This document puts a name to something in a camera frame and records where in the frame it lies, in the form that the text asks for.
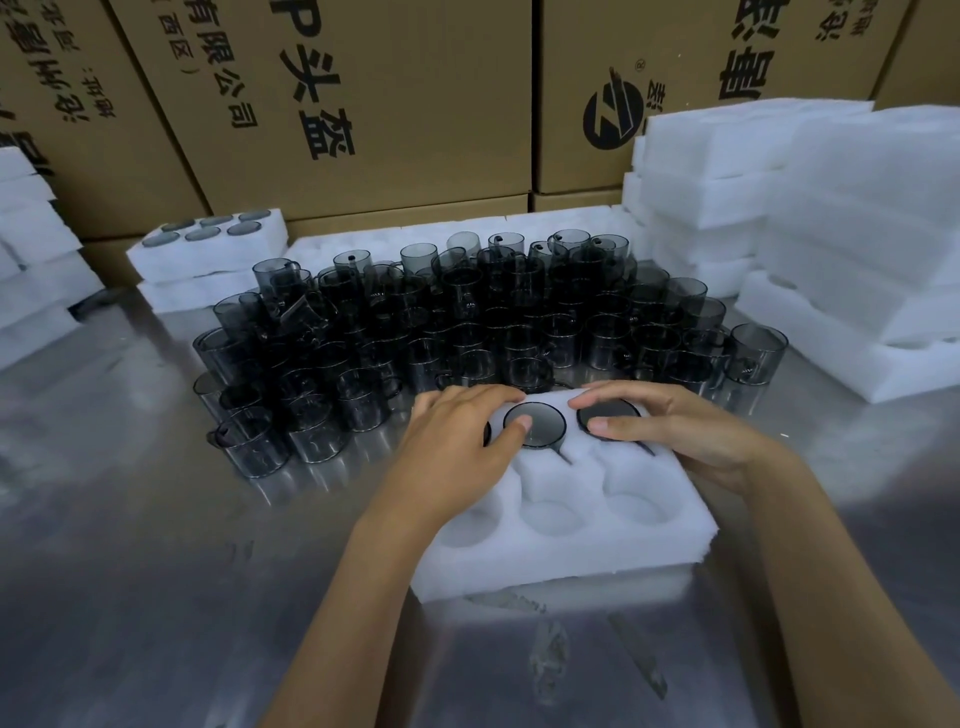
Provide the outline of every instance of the left hand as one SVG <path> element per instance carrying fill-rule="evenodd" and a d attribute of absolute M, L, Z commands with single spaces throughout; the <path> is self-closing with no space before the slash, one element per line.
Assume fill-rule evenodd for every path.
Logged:
<path fill-rule="evenodd" d="M 496 409 L 524 398 L 520 390 L 502 384 L 417 395 L 406 434 L 368 514 L 391 522 L 403 519 L 432 539 L 506 472 L 533 421 L 516 418 L 486 447 L 484 427 Z"/>

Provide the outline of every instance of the stainless steel table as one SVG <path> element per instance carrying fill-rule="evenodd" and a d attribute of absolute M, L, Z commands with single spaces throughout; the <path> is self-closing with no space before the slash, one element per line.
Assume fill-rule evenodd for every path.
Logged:
<path fill-rule="evenodd" d="M 0 375 L 3 725 L 252 726 L 323 597 L 402 420 L 240 479 L 190 391 L 210 316 L 127 294 Z M 809 458 L 960 686 L 960 392 L 871 407 L 791 354 L 750 417 Z M 381 719 L 772 724 L 726 604 L 710 567 L 410 598 Z"/>

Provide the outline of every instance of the forearm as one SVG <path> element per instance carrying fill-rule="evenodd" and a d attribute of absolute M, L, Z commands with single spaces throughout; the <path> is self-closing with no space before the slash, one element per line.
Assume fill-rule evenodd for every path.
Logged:
<path fill-rule="evenodd" d="M 748 507 L 804 724 L 960 725 L 914 639 L 800 458 L 760 464 Z"/>
<path fill-rule="evenodd" d="M 429 544 L 400 521 L 368 514 L 354 526 L 260 728 L 373 726 L 400 608 Z"/>

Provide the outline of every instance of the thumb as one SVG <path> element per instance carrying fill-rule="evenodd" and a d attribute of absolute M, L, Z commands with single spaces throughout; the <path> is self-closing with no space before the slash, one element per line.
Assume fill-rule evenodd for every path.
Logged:
<path fill-rule="evenodd" d="M 487 445 L 487 453 L 491 461 L 499 470 L 507 470 L 510 461 L 520 451 L 520 446 L 527 438 L 527 432 L 533 426 L 530 415 L 520 415 L 513 422 L 503 428 L 503 432 Z"/>
<path fill-rule="evenodd" d="M 649 440 L 673 447 L 675 423 L 672 416 L 664 417 L 593 417 L 587 429 L 594 435 L 610 440 L 636 442 Z"/>

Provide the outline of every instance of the brand logo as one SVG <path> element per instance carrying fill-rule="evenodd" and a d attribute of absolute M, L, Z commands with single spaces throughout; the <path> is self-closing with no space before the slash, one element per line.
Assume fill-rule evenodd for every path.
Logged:
<path fill-rule="evenodd" d="M 610 82 L 594 93 L 584 109 L 584 135 L 597 149 L 618 149 L 634 138 L 643 121 L 643 97 L 633 84 L 610 69 Z"/>

